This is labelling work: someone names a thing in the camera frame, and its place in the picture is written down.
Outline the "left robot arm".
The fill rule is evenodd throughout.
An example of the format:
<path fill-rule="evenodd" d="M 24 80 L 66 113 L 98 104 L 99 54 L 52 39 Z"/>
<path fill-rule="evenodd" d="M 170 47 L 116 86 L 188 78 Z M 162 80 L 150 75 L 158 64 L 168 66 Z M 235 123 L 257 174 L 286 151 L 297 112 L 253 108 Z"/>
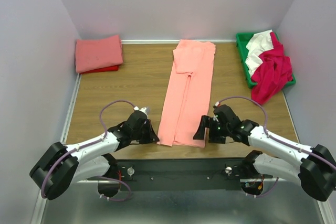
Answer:
<path fill-rule="evenodd" d="M 103 134 L 79 144 L 52 144 L 33 166 L 29 175 L 40 188 L 41 196 L 53 200 L 68 187 L 81 180 L 116 175 L 116 161 L 111 153 L 139 144 L 158 142 L 150 119 L 149 108 L 135 108 L 128 119 L 107 129 Z"/>

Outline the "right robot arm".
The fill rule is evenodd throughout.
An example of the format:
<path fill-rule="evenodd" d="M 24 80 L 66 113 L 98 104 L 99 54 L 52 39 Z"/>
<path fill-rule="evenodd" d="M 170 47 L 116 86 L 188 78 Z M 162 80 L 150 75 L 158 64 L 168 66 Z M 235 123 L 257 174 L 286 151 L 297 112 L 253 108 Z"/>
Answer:
<path fill-rule="evenodd" d="M 214 106 L 214 116 L 201 117 L 195 140 L 208 138 L 211 143 L 234 142 L 254 147 L 232 169 L 240 178 L 270 175 L 301 186 L 318 201 L 326 201 L 335 190 L 335 159 L 323 145 L 311 147 L 292 142 L 267 131 L 251 120 L 240 120 L 227 105 Z"/>

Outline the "salmon pink t-shirt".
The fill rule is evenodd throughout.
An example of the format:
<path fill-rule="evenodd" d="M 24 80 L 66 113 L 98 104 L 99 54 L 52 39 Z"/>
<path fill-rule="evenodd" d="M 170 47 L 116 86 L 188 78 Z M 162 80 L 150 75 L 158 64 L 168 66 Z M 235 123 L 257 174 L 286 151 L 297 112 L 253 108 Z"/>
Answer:
<path fill-rule="evenodd" d="M 158 129 L 159 144 L 205 147 L 195 140 L 201 117 L 208 113 L 216 46 L 211 42 L 180 40 Z"/>

